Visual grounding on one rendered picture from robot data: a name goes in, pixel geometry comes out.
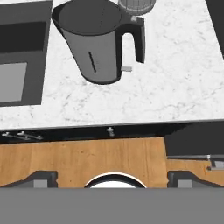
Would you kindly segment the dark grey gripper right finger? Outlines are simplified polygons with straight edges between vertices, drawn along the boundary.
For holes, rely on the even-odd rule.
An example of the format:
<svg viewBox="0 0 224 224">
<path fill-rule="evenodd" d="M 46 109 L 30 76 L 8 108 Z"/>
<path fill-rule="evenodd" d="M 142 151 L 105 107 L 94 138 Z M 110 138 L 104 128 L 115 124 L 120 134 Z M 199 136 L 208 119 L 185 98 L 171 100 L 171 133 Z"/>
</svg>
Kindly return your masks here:
<svg viewBox="0 0 224 224">
<path fill-rule="evenodd" d="M 167 187 L 174 188 L 196 188 L 196 187 L 220 187 L 223 185 L 216 184 L 199 178 L 190 171 L 168 171 Z"/>
</svg>

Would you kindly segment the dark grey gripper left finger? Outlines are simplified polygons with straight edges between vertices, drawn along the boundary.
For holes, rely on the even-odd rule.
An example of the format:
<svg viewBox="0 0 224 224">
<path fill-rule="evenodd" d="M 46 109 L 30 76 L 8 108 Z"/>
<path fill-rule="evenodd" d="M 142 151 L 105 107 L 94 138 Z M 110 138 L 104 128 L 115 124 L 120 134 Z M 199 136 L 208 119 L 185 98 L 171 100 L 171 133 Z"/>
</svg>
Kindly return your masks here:
<svg viewBox="0 0 224 224">
<path fill-rule="evenodd" d="M 4 187 L 57 188 L 57 171 L 35 171 L 27 178 L 4 185 Z"/>
</svg>

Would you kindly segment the grey and black electric kettle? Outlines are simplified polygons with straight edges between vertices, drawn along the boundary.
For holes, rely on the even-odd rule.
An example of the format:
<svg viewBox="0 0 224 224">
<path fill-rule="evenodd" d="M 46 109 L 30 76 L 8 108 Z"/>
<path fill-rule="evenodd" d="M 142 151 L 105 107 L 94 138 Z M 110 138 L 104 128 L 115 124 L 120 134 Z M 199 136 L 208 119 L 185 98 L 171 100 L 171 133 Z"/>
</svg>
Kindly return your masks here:
<svg viewBox="0 0 224 224">
<path fill-rule="evenodd" d="M 126 33 L 133 36 L 136 61 L 145 61 L 144 19 L 110 0 L 69 0 L 53 8 L 52 21 L 87 81 L 108 85 L 121 79 Z"/>
</svg>

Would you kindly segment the black cupboard front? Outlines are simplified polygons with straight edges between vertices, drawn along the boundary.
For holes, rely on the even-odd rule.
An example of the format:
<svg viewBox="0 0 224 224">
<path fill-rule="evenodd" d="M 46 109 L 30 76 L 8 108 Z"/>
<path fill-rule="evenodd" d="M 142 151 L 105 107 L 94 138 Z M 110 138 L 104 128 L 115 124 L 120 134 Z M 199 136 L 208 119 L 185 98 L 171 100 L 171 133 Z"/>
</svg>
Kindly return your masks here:
<svg viewBox="0 0 224 224">
<path fill-rule="evenodd" d="M 96 125 L 96 126 L 77 126 L 77 127 L 57 127 L 41 129 L 5 129 L 0 130 L 0 144 L 19 144 L 19 143 L 40 143 L 57 141 L 77 141 L 77 140 L 97 140 L 129 137 L 163 137 L 174 131 L 181 130 L 186 126 L 185 122 L 175 123 L 144 123 L 144 124 L 123 124 L 123 125 Z M 115 136 L 109 136 L 106 131 L 112 127 Z M 1 136 L 4 132 L 16 135 L 24 131 L 26 134 L 42 136 L 42 140 L 21 140 Z"/>
</svg>

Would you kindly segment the round white and black thing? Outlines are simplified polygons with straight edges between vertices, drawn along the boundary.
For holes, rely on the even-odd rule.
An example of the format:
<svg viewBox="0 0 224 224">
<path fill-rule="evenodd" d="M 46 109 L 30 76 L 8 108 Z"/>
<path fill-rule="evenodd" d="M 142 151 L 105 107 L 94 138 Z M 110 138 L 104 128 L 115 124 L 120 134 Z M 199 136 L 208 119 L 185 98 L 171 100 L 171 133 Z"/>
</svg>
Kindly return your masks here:
<svg viewBox="0 0 224 224">
<path fill-rule="evenodd" d="M 146 185 L 127 173 L 107 172 L 90 179 L 85 188 L 146 188 Z"/>
</svg>

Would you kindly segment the black appliance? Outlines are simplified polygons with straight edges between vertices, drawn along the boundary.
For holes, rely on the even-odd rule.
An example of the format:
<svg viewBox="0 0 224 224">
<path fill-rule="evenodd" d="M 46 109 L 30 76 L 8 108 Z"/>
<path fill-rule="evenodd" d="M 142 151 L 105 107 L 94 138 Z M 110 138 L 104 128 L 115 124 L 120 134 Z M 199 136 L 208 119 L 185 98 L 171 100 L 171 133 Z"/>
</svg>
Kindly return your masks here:
<svg viewBox="0 0 224 224">
<path fill-rule="evenodd" d="M 206 0 L 210 17 L 224 59 L 224 0 Z"/>
</svg>

